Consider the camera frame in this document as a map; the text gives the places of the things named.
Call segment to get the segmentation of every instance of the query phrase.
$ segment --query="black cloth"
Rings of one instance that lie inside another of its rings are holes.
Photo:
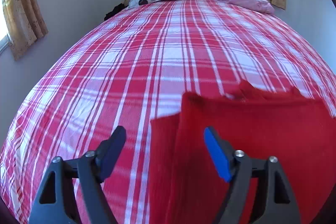
[[[112,12],[109,12],[106,14],[104,21],[108,20],[109,18],[113,17],[114,15],[116,15],[117,13],[119,13],[121,10],[125,9],[125,5],[123,3],[120,3],[119,5],[117,5],[116,7],[114,7]]]

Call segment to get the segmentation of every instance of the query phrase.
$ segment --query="bed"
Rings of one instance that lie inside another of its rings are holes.
[[[119,223],[149,223],[150,120],[176,113],[184,91],[229,94],[242,80],[296,86],[336,114],[336,77],[275,16],[216,0],[160,1],[123,10],[71,47],[29,92],[1,152],[1,197],[27,223],[51,159],[94,150],[122,125],[127,141],[102,185]],[[78,181],[75,194],[89,223]]]

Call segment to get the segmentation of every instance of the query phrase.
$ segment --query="red and white plaid blanket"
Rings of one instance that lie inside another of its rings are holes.
[[[104,193],[121,223],[148,223],[150,119],[179,111],[184,91],[230,93],[296,86],[336,114],[336,77],[277,17],[214,0],[163,1],[124,10],[88,33],[28,94],[1,153],[1,196],[27,223],[43,172],[57,155],[80,157],[117,125],[127,142]],[[89,223],[78,181],[75,194]]]

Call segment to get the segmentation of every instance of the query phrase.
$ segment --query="metal bolt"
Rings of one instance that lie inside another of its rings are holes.
[[[245,152],[243,150],[236,150],[235,151],[235,156],[239,157],[239,158],[244,157],[245,156]]]
[[[86,156],[87,158],[91,158],[91,157],[94,157],[95,154],[96,154],[96,153],[95,153],[93,150],[90,150],[90,151],[87,151],[87,152],[85,153],[85,156]]]
[[[56,163],[59,163],[61,159],[62,158],[60,156],[56,156],[55,158],[53,158],[52,162],[56,164]]]
[[[278,158],[275,157],[275,156],[270,156],[269,161],[272,162],[272,163],[276,163],[276,162],[278,162]]]

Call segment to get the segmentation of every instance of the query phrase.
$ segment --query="window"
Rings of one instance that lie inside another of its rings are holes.
[[[0,3],[0,52],[7,46],[7,27],[5,17],[3,15],[2,5]]]

